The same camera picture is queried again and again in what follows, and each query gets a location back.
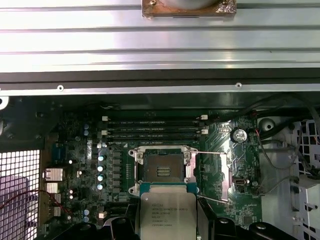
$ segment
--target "cable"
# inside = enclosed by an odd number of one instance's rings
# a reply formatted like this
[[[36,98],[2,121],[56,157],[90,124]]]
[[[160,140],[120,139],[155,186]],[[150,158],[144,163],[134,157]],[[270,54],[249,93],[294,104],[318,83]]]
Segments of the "cable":
[[[297,93],[290,93],[290,96],[292,96],[295,99],[300,100],[301,102],[303,102],[305,104],[305,106],[308,108],[308,110],[314,120],[317,132],[318,132],[318,134],[320,134],[320,116],[319,116],[317,110],[315,109],[315,107],[312,105],[312,103],[308,99],[306,99],[304,96],[301,96]]]
[[[285,96],[290,96],[291,98],[294,98],[294,99],[297,99],[297,100],[303,102],[304,105],[308,108],[309,114],[300,115],[300,116],[288,119],[288,120],[280,123],[279,125],[275,126],[273,129],[271,129],[269,131],[262,132],[260,135],[260,138],[262,140],[270,138],[270,137],[276,135],[277,133],[279,133],[282,129],[287,127],[289,124],[294,123],[294,122],[298,122],[298,121],[302,121],[305,119],[309,119],[310,117],[312,117],[312,119],[314,120],[317,132],[318,132],[318,134],[320,134],[320,117],[319,117],[319,114],[318,114],[316,108],[311,104],[311,102],[308,99],[306,99],[305,97],[303,97],[297,93],[286,93]]]
[[[259,142],[259,145],[260,145],[260,148],[261,148],[261,151],[264,155],[264,157],[266,158],[266,160],[268,161],[268,163],[274,168],[274,169],[277,169],[277,170],[287,170],[289,168],[291,168],[293,166],[293,164],[295,164],[295,160],[296,160],[296,157],[298,155],[298,152],[299,152],[299,148],[300,148],[300,145],[301,145],[301,141],[302,141],[302,128],[303,126],[300,127],[300,132],[299,132],[299,138],[298,138],[298,142],[297,142],[297,146],[296,146],[296,149],[294,151],[294,157],[292,158],[292,162],[290,163],[289,166],[287,167],[277,167],[275,166],[271,159],[269,158],[266,150],[265,150],[265,147],[264,147],[264,144],[262,143],[261,141],[261,138],[260,138],[260,134],[258,132],[258,130],[256,129],[255,132],[256,132],[256,136],[257,136],[257,139],[258,139],[258,142]]]
[[[299,177],[297,176],[286,176],[284,178],[282,178],[280,181],[278,181],[272,188],[270,188],[268,191],[266,192],[262,192],[259,195],[263,196],[266,194],[271,193],[273,190],[275,190],[280,184],[282,184],[285,180],[289,179],[290,181],[295,181],[295,182],[299,182]]]
[[[63,211],[65,211],[66,213],[72,214],[72,212],[69,211],[68,209],[64,208],[64,207],[54,198],[54,196],[53,196],[51,193],[49,193],[49,192],[47,192],[47,191],[45,191],[45,190],[40,190],[40,189],[29,190],[29,191],[24,191],[24,192],[18,193],[17,195],[9,198],[9,199],[6,200],[2,205],[0,205],[0,210],[3,209],[7,204],[9,204],[12,200],[16,199],[17,197],[19,197],[19,196],[21,196],[21,195],[24,195],[24,194],[28,194],[28,193],[34,193],[34,192],[36,192],[36,193],[39,193],[39,192],[40,192],[40,193],[46,193],[46,194],[48,194],[49,197],[54,201],[54,203],[55,203],[56,205],[58,205],[59,208],[61,208],[61,209],[62,209]]]
[[[284,142],[284,141],[281,141],[281,140],[276,140],[276,139],[263,140],[262,144],[263,145],[267,145],[267,144],[281,144],[281,145],[284,145],[284,144],[286,144],[288,146],[288,148],[290,148],[292,150],[296,150],[295,146],[293,146],[293,145],[291,145],[291,144],[289,144],[287,142]],[[318,174],[315,174],[315,172],[311,168],[310,164],[307,162],[305,156],[300,151],[297,152],[297,156],[298,156],[299,160],[301,161],[301,164],[302,164],[303,168],[307,172],[309,172],[310,174],[312,174],[314,176],[318,175]]]
[[[266,98],[260,99],[258,101],[256,101],[255,103],[251,104],[250,106],[243,108],[237,112],[231,113],[229,116],[225,116],[222,118],[217,118],[214,120],[214,122],[219,122],[219,123],[223,123],[223,122],[227,122],[229,120],[235,119],[237,117],[241,117],[246,115],[247,113],[249,113],[250,111],[252,111],[253,109],[260,107],[261,105],[273,101],[273,100],[279,100],[279,99],[283,99],[283,98],[287,98],[288,96],[284,93],[277,93],[274,94],[272,96],[268,96]]]

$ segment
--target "screw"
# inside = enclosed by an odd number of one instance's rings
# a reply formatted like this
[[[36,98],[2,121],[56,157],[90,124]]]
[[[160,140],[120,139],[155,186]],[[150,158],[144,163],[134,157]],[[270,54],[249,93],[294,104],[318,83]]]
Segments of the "screw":
[[[256,226],[257,229],[260,229],[260,230],[265,230],[266,229],[266,226],[263,225],[262,223],[257,223],[255,226]]]
[[[13,139],[13,138],[15,137],[15,135],[14,135],[13,133],[8,133],[8,134],[6,135],[6,137],[7,137],[8,139]]]
[[[64,90],[64,86],[59,85],[59,86],[57,87],[57,89],[58,89],[59,92],[62,92],[62,91]]]
[[[242,83],[241,83],[241,82],[237,82],[237,83],[235,84],[235,87],[236,87],[237,89],[241,89],[241,88],[242,88]]]
[[[184,153],[184,158],[185,159],[190,159],[190,153],[189,152],[185,152]]]
[[[220,223],[222,223],[222,224],[227,224],[227,223],[229,223],[229,221],[228,221],[228,219],[226,219],[226,218],[221,218],[221,219],[220,219]]]

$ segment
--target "white mesh grille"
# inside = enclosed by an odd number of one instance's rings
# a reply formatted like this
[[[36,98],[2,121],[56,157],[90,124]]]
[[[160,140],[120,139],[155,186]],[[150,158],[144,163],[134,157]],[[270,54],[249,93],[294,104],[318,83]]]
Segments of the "white mesh grille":
[[[40,151],[0,153],[0,205],[39,188]],[[37,192],[22,194],[0,210],[1,240],[33,240],[37,236]]]

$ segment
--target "black wire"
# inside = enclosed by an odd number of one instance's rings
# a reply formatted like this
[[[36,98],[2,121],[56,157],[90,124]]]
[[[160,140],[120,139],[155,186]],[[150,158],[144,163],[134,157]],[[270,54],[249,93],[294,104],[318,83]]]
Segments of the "black wire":
[[[274,128],[272,128],[269,131],[263,131],[260,133],[260,138],[261,140],[265,140],[268,139],[274,135],[276,135],[277,133],[281,132],[284,128],[286,128],[288,125],[294,123],[294,122],[299,122],[305,119],[309,119],[310,115],[303,115],[303,116],[296,116],[293,118],[290,118],[288,120],[285,120],[284,122],[276,125]]]
[[[266,98],[263,98],[263,99],[260,99],[260,100],[256,101],[255,103],[251,104],[250,106],[248,106],[246,108],[243,108],[243,109],[241,109],[241,110],[239,110],[237,112],[231,113],[228,116],[217,118],[217,119],[214,120],[214,122],[223,123],[223,122],[227,122],[229,120],[233,120],[233,119],[238,118],[238,117],[242,117],[242,116],[248,114],[249,112],[251,112],[253,109],[255,109],[257,107],[260,107],[263,104],[266,104],[268,102],[275,101],[275,100],[284,99],[284,98],[287,98],[287,97],[288,96],[285,93],[277,93],[277,94],[274,94],[272,96],[268,96]]]
[[[268,161],[268,163],[269,163],[274,169],[277,169],[277,170],[287,170],[287,169],[291,168],[291,167],[295,164],[295,160],[296,160],[296,157],[297,157],[297,155],[298,155],[299,148],[300,148],[301,141],[302,141],[302,127],[303,127],[303,126],[300,127],[299,139],[298,139],[297,146],[296,146],[296,148],[295,148],[295,150],[294,150],[294,157],[292,158],[292,162],[291,162],[288,166],[286,166],[286,167],[277,167],[277,166],[275,166],[275,165],[273,164],[273,162],[271,161],[271,159],[269,158],[269,156],[268,156],[268,154],[267,154],[267,152],[266,152],[266,149],[265,149],[265,147],[264,147],[263,142],[261,141],[261,138],[260,138],[260,136],[259,136],[259,133],[257,132],[257,136],[256,136],[256,137],[257,137],[257,139],[258,139],[258,143],[259,143],[259,145],[260,145],[261,151],[262,151],[265,159]]]
[[[277,140],[277,139],[268,139],[268,140],[263,140],[261,141],[263,145],[268,145],[268,144],[286,144],[288,146],[289,149],[292,150],[296,150],[297,148],[287,142],[281,141],[281,140]],[[301,161],[301,164],[303,166],[303,168],[310,173],[313,176],[318,176],[318,171],[316,169],[312,169],[312,167],[310,166],[310,164],[308,163],[308,161],[306,160],[305,156],[298,150],[297,151],[297,156],[299,158],[299,160]]]
[[[305,98],[304,96],[297,94],[297,93],[290,93],[290,96],[295,99],[300,100],[308,108],[308,110],[314,120],[315,127],[318,132],[317,134],[320,134],[320,116],[319,116],[317,110],[315,109],[315,107],[312,105],[312,103],[307,98]]]

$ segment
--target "heatsink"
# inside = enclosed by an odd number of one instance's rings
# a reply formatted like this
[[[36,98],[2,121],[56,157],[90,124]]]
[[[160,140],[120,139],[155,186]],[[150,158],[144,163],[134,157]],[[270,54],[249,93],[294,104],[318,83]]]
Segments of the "heatsink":
[[[236,12],[236,0],[142,0],[145,18],[232,16]]]

